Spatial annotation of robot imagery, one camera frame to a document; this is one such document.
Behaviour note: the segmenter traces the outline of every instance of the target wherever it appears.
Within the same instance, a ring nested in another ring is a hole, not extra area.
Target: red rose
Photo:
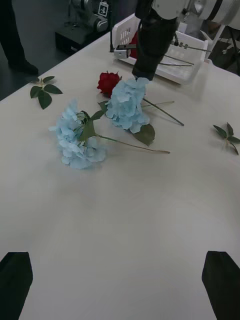
[[[108,71],[106,73],[103,72],[100,74],[97,89],[101,90],[101,94],[108,95],[108,97],[111,98],[113,89],[121,79],[122,77],[119,77],[118,73],[108,73]]]

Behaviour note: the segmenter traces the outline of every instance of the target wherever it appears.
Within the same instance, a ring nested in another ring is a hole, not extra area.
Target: artificial flower
[[[85,114],[78,112],[77,101],[73,100],[57,120],[56,126],[49,128],[50,131],[56,131],[61,161],[75,169],[91,167],[106,157],[105,148],[98,144],[95,137],[79,142],[78,137],[85,125],[84,118]]]
[[[109,98],[112,95],[114,87],[119,83],[121,78],[119,77],[118,73],[101,73],[100,79],[98,81],[97,89],[101,90],[101,94],[107,95]]]
[[[141,106],[148,83],[146,78],[132,78],[126,82],[121,80],[115,86],[107,103],[106,116],[112,119],[116,127],[130,129],[135,134],[142,126],[149,124],[150,119],[143,113]]]

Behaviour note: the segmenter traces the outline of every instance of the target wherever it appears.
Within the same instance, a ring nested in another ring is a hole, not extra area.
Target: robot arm
[[[199,18],[240,30],[240,0],[138,0],[135,77],[152,80],[177,30],[177,18],[187,9]]]

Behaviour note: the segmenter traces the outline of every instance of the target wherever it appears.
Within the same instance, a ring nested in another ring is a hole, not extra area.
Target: blue hydrangea
[[[149,124],[149,117],[143,113],[141,102],[146,92],[146,78],[134,78],[124,82],[119,81],[112,91],[111,99],[107,103],[106,116],[119,128],[135,134],[141,127]]]
[[[71,168],[88,168],[106,157],[106,149],[98,144],[95,137],[89,138],[86,143],[79,143],[77,135],[82,134],[83,128],[74,130],[84,126],[84,117],[83,112],[78,112],[77,100],[73,100],[57,120],[56,126],[49,128],[50,131],[56,131],[61,161]]]

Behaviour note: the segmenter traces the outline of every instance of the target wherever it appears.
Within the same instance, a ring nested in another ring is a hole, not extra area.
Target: white table
[[[64,92],[42,110],[30,85],[0,103],[0,259],[28,251],[33,284],[21,320],[214,320],[201,280],[208,250],[240,265],[240,156],[223,149],[212,125],[240,137],[240,78],[205,64],[189,86],[156,78],[148,108],[153,154],[109,145],[91,170],[61,163],[48,127],[72,98],[93,114],[104,98],[101,72],[131,77],[113,61],[108,36],[46,75]],[[141,145],[107,118],[102,135]]]

